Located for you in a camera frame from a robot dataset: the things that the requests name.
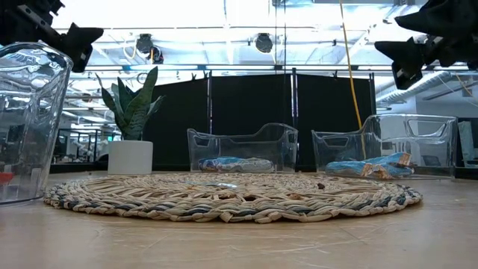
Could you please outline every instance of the plastic container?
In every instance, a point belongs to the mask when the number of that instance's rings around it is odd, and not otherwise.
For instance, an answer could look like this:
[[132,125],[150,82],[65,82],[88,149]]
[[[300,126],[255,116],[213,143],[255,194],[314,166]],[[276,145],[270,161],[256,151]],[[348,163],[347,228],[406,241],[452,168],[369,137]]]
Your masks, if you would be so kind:
[[318,172],[379,179],[453,178],[457,119],[370,116],[350,133],[312,131]]
[[39,43],[0,49],[0,204],[43,195],[71,69]]
[[213,135],[187,130],[192,172],[294,172],[298,131],[268,123],[251,135]]

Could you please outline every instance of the braided rug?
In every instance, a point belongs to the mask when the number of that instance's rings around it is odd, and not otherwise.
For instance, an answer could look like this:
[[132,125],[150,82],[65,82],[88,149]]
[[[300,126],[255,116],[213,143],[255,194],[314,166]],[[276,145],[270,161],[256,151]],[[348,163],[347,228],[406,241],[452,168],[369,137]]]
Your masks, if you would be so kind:
[[391,182],[324,175],[171,173],[67,182],[49,189],[44,202],[88,214],[269,223],[384,214],[422,198]]

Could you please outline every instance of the yellow cable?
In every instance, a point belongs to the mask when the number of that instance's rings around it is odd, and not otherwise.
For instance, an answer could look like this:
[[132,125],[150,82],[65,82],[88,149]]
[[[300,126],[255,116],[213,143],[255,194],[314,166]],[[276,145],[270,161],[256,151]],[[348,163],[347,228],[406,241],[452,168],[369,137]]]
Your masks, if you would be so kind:
[[[342,28],[344,30],[345,52],[347,53],[347,63],[349,65],[350,89],[352,91],[353,105],[356,109],[358,127],[361,129],[361,119],[360,119],[359,105],[357,104],[356,88],[354,87],[354,84],[353,84],[352,64],[350,63],[350,53],[349,53],[349,42],[347,40],[347,30],[345,28],[344,3],[343,3],[342,0],[339,0],[339,3],[340,3],[340,6],[341,6]],[[361,151],[364,154],[364,159],[367,159],[367,152],[365,151],[365,138],[364,138],[363,133],[361,133],[360,138],[361,138]]]
[[458,79],[458,81],[460,81],[460,84],[462,85],[462,87],[468,92],[468,94],[469,94],[471,97],[473,97],[472,92],[466,87],[465,83],[463,83],[463,81],[462,81],[462,79],[460,78],[460,76],[459,76],[457,73],[455,73],[455,75],[456,75],[456,78]]
[[345,40],[345,52],[347,53],[347,62],[348,62],[348,65],[349,65],[350,89],[352,90],[353,105],[355,106],[355,109],[356,109],[358,127],[361,129],[361,119],[360,119],[360,113],[359,113],[359,105],[357,104],[356,89],[353,85],[352,64],[350,63],[349,43],[347,41],[347,30],[345,29],[344,3],[343,3],[342,0],[339,0],[339,3],[341,5],[342,28],[344,30],[344,40]]

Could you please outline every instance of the desk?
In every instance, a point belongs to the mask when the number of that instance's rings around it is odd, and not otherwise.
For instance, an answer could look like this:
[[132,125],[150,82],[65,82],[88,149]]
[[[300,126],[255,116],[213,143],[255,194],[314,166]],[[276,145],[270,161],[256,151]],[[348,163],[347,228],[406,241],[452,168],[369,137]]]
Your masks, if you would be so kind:
[[[49,185],[87,177],[51,175]],[[401,183],[420,191],[423,203],[320,223],[173,223],[57,210],[42,201],[4,206],[0,268],[477,268],[478,182]]]

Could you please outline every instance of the red object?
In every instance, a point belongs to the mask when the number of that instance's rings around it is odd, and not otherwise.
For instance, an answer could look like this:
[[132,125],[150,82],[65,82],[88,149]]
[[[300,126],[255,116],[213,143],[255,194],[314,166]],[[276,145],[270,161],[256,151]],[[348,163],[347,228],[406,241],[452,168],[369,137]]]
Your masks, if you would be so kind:
[[0,173],[0,184],[6,184],[13,179],[13,173]]

